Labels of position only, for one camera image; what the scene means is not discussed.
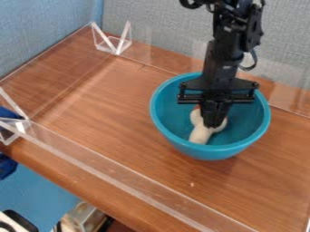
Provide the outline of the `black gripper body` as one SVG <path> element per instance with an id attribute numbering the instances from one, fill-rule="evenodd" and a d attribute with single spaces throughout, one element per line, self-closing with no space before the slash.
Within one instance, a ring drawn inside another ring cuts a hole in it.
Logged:
<path id="1" fill-rule="evenodd" d="M 178 102 L 253 103 L 259 84 L 237 77 L 239 61 L 223 61 L 214 56 L 214 42 L 207 44 L 203 69 L 197 78 L 179 84 Z"/>

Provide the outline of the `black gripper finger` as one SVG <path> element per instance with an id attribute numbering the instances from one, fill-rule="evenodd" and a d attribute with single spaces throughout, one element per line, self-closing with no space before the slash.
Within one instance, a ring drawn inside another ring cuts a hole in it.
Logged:
<path id="1" fill-rule="evenodd" d="M 205 102 L 201 105 L 201 116 L 203 118 L 203 124 L 206 127 L 214 126 L 214 104 Z"/>
<path id="2" fill-rule="evenodd" d="M 231 101 L 222 101 L 215 104 L 214 123 L 215 127 L 221 126 L 233 106 Z"/>

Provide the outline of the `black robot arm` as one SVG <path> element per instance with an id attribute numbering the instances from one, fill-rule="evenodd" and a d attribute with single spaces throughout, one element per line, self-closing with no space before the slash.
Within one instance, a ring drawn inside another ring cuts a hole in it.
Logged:
<path id="1" fill-rule="evenodd" d="M 213 13 L 213 40 L 207 44 L 199 77 L 179 84 L 178 102 L 201 106 L 203 125 L 222 125 L 235 103 L 251 103 L 258 82 L 242 80 L 237 72 L 246 53 L 261 44 L 265 3 L 253 0 L 179 0 L 187 9 L 206 7 Z"/>

